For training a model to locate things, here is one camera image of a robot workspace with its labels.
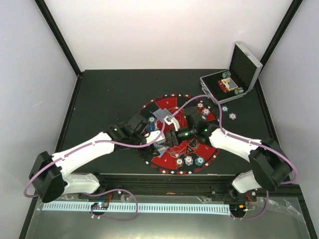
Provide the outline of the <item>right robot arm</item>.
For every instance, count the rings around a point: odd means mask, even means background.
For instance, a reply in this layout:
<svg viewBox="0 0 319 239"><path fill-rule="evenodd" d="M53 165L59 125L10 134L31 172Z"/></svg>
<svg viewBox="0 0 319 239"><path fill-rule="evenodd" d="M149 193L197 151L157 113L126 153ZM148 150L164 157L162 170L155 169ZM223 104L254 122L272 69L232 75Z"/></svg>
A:
<svg viewBox="0 0 319 239"><path fill-rule="evenodd" d="M183 115L187 122L185 127L180 127L173 116L164 118L167 124L174 125L174 130L165 135L169 146L196 139L201 144L228 151L250 163L251 170L240 173L227 187L229 199L237 201L254 189L273 192L292 172L292 166L284 159L283 151L271 138L249 139L225 131L213 122L206 121L196 107L186 108Z"/></svg>

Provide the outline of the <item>clear round dealer button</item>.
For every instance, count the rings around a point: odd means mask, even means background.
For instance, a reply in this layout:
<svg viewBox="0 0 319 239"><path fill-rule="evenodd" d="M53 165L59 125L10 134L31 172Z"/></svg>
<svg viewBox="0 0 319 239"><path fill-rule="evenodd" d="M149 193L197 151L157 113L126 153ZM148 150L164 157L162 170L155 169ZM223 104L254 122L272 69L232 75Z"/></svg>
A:
<svg viewBox="0 0 319 239"><path fill-rule="evenodd" d="M183 152L183 149L180 149L180 147L172 147L169 150L170 155L174 158L178 158L182 152Z"/></svg>

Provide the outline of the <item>blue playing card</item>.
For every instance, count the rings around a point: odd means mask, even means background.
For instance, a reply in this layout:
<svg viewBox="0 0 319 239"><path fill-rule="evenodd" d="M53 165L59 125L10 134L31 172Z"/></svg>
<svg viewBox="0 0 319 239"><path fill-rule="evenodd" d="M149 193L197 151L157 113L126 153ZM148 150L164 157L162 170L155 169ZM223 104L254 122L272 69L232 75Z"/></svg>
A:
<svg viewBox="0 0 319 239"><path fill-rule="evenodd" d="M165 119L167 116L170 116L170 115L171 113L167 111L166 109L164 109L158 113L158 118Z"/></svg>
<svg viewBox="0 0 319 239"><path fill-rule="evenodd" d="M171 113L168 109L157 109L156 111L152 112L152 114L157 118L157 119L164 119L167 116L170 116Z"/></svg>
<svg viewBox="0 0 319 239"><path fill-rule="evenodd" d="M157 148L157 152L158 152L157 157L161 158L164 155L164 153L167 151L167 149L168 147L166 146Z"/></svg>

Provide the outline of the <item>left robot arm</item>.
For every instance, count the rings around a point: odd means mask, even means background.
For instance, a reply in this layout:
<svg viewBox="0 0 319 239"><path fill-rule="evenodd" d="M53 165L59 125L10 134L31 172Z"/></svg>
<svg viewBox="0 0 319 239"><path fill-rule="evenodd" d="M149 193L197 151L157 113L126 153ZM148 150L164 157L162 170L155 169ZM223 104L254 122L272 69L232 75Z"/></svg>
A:
<svg viewBox="0 0 319 239"><path fill-rule="evenodd" d="M164 139L163 129L145 132L149 121L141 115L128 122L109 126L107 131L62 152L40 153L34 162L27 186L33 186L35 197L50 203L62 195L84 193L103 198L107 186L97 174L76 174L83 165L122 148L149 149Z"/></svg>

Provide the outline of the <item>black triangular marker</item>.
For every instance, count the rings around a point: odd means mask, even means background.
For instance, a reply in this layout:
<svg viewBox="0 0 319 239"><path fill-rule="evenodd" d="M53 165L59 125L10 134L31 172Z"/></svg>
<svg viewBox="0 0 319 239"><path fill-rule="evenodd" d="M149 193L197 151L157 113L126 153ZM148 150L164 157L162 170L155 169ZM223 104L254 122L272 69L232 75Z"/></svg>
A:
<svg viewBox="0 0 319 239"><path fill-rule="evenodd" d="M192 147L190 147L189 145L187 145L186 147L185 147L185 153L184 153L184 155L190 155L190 154L193 154L193 153L195 153L196 152L196 150L194 149L194 148L192 148Z"/></svg>

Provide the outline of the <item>grey white chip stack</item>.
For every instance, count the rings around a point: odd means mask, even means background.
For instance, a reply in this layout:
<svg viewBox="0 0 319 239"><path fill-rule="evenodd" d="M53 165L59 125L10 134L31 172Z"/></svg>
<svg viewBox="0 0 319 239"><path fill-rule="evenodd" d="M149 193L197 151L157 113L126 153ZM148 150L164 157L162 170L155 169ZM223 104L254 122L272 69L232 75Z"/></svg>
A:
<svg viewBox="0 0 319 239"><path fill-rule="evenodd" d="M230 118L231 120L235 120L235 119L237 118L237 116L236 116L234 113L230 113L230 114L229 114L229 118Z"/></svg>

